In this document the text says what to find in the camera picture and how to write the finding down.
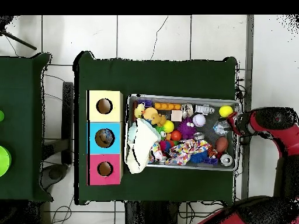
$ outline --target gray plastic bin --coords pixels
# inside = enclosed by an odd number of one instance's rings
[[[177,103],[177,104],[196,104],[203,105],[208,104],[211,107],[215,108],[215,112],[208,114],[206,116],[206,124],[203,127],[197,127],[198,132],[203,132],[205,134],[205,140],[212,144],[215,147],[216,140],[220,137],[213,130],[213,126],[216,121],[220,118],[219,108],[223,105],[231,106],[235,111],[241,112],[241,104],[236,100],[216,100],[216,99],[200,99],[200,98],[188,98],[188,97],[173,97],[173,96],[156,96],[156,95],[145,95],[145,94],[131,94],[127,98],[126,105],[126,140],[125,140],[125,152],[124,152],[124,161],[126,162],[126,157],[128,154],[128,145],[127,145],[127,134],[128,129],[131,127],[132,114],[133,113],[133,103],[136,100],[151,100],[153,103]],[[178,126],[179,122],[174,122],[175,128]],[[204,169],[204,170],[221,170],[221,171],[234,171],[237,169],[238,161],[238,150],[239,150],[239,136],[237,136],[232,131],[229,131],[227,134],[228,139],[228,148],[227,153],[233,158],[233,162],[230,166],[223,166],[220,163],[217,165],[206,164],[206,163],[192,163],[187,162],[185,166],[177,164],[160,164],[159,162],[148,164],[148,167],[166,167],[173,169]]]

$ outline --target purple spiky ball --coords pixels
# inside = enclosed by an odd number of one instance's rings
[[[192,123],[192,119],[185,118],[177,127],[177,130],[182,134],[183,139],[192,139],[194,133],[197,132],[196,127],[188,126],[187,123]]]

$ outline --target yellow box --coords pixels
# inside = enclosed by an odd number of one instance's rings
[[[86,102],[86,106],[89,106],[90,122],[123,122],[123,94],[121,92],[89,90],[86,94],[89,94],[89,102]]]

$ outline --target wooden shape sorter box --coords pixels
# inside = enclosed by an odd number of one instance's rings
[[[123,95],[87,90],[87,174],[89,186],[120,184],[123,176]]]

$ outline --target yellow ball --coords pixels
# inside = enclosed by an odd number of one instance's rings
[[[234,111],[231,108],[231,106],[222,106],[219,109],[219,114],[222,118],[228,117],[230,114],[232,114]]]
[[[166,120],[163,128],[165,133],[171,133],[175,129],[175,125],[170,120]]]

